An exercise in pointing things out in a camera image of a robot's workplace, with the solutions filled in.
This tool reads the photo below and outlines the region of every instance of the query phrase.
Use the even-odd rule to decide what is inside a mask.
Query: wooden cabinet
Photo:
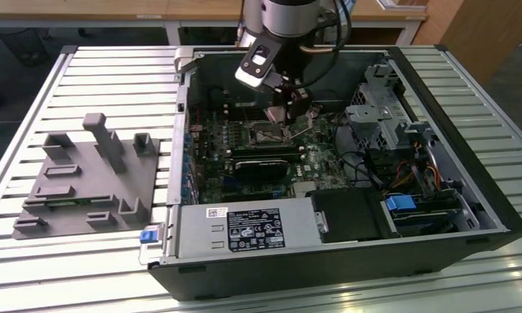
[[[522,42],[522,0],[429,0],[414,44],[444,44],[478,82],[488,82]]]

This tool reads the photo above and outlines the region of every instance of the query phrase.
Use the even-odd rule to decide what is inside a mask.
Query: blue latch
[[[385,203],[390,211],[416,209],[416,203],[412,196],[392,196],[385,200]]]
[[[159,231],[158,230],[144,230],[139,236],[139,241],[142,243],[158,243],[159,242]]]

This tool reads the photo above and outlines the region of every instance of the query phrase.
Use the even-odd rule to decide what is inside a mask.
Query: desk leg
[[[164,22],[166,35],[168,37],[168,44],[171,46],[181,46],[181,21]]]
[[[406,26],[402,29],[401,35],[397,39],[397,46],[410,46],[412,41],[414,40],[416,33],[420,29],[421,21],[406,22]]]

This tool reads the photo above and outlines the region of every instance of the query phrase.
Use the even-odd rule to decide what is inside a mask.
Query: white sticker
[[[162,19],[163,16],[162,15],[148,15],[148,14],[143,14],[143,15],[138,15],[138,18],[154,18],[154,19]]]
[[[209,207],[207,208],[207,218],[226,217],[227,212],[229,212],[227,207]]]

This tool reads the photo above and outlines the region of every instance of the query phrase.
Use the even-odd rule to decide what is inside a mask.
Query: red wire
[[[197,116],[195,126],[198,127],[198,125],[199,125],[199,107],[198,106],[197,106],[197,112],[198,112],[198,116]]]
[[[398,165],[397,167],[397,179],[401,178],[401,167],[402,167],[402,164],[408,164],[409,161],[402,161],[401,164]]]

